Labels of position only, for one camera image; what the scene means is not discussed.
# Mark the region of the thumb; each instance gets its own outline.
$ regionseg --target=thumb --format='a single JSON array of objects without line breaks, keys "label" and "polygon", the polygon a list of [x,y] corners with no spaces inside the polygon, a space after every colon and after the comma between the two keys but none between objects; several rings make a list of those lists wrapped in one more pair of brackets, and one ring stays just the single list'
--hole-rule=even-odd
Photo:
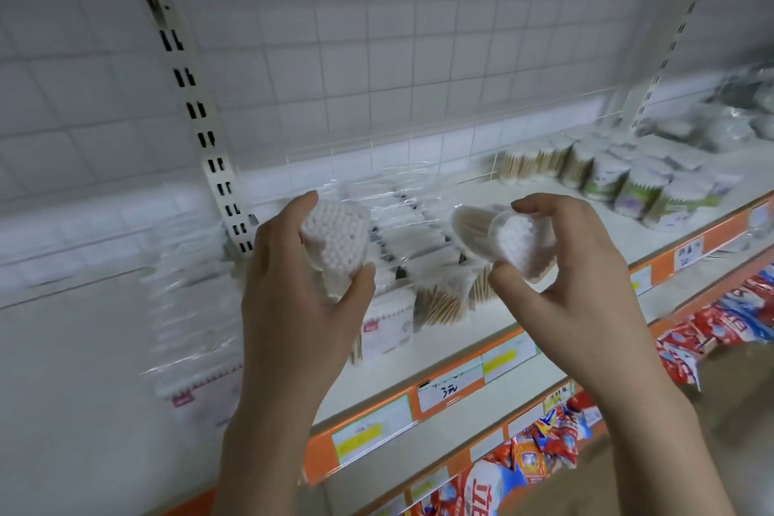
[{"label": "thumb", "polygon": [[375,274],[376,266],[373,263],[367,263],[361,267],[357,275],[352,278],[347,293],[336,304],[337,322],[352,327],[353,332],[354,327],[362,325],[365,312],[371,304],[376,289]]},{"label": "thumb", "polygon": [[498,261],[489,274],[489,285],[528,333],[550,330],[550,302],[533,290],[514,266]]}]

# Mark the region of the brown floor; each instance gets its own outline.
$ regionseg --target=brown floor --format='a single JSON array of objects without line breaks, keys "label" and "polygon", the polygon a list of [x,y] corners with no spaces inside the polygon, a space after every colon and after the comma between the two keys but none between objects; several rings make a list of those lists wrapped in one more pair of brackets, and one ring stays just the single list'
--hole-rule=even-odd
[{"label": "brown floor", "polygon": [[[700,365],[702,392],[689,391],[739,516],[774,516],[774,344],[715,351]],[[607,437],[502,516],[615,516],[618,503]]]}]

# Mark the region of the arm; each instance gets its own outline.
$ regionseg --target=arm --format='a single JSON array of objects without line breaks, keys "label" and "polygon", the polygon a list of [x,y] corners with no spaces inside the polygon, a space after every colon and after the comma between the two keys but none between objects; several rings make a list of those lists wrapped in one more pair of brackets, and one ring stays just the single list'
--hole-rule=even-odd
[{"label": "arm", "polygon": [[299,231],[317,193],[258,228],[242,299],[245,367],[223,438],[214,516],[284,516],[317,408],[352,350],[374,294],[363,266],[335,305],[318,294]]},{"label": "arm", "polygon": [[693,407],[661,366],[628,267],[586,201],[536,194],[518,212],[552,217],[559,274],[543,294],[514,266],[489,282],[541,350],[599,403],[624,516],[734,513]]}]

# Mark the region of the white shelf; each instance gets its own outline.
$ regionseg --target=white shelf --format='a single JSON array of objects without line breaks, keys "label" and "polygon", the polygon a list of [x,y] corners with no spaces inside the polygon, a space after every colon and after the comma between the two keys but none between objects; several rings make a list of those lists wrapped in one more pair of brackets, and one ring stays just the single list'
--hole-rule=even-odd
[{"label": "white shelf", "polygon": [[[766,167],[772,146],[760,142],[719,158],[740,165],[749,179],[715,217],[774,188],[774,169]],[[461,185],[459,197],[485,204],[531,191],[566,190],[553,181],[524,187],[493,181]],[[629,261],[675,239],[606,206],[597,208]],[[697,218],[692,228],[710,219]],[[10,514],[136,516],[213,484],[219,442],[186,447],[167,403],[140,377],[148,366],[150,331],[138,277],[135,272],[0,308],[0,397],[6,409],[0,412],[0,448],[14,469],[0,481],[0,497]],[[410,346],[374,364],[347,366],[318,419],[424,371],[511,321],[502,304],[492,302],[460,325],[422,331]],[[530,360],[345,468],[326,483],[334,516],[348,516],[561,377],[543,356]]]},{"label": "white shelf", "polygon": [[[772,245],[774,233],[753,239],[746,251],[722,257],[718,254],[683,269],[639,297],[645,320],[651,323],[669,315],[676,306]],[[537,356],[344,467],[324,483],[331,515],[350,516],[363,509],[565,377],[545,355]]]}]

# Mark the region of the forearm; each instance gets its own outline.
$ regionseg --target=forearm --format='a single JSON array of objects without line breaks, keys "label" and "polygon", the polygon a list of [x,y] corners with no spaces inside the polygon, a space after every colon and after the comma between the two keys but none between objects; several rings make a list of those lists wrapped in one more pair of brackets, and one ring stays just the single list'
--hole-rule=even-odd
[{"label": "forearm", "polygon": [[690,402],[668,382],[644,389],[640,404],[603,408],[622,514],[734,514]]},{"label": "forearm", "polygon": [[314,412],[276,402],[240,408],[226,429],[213,516],[289,516]]}]

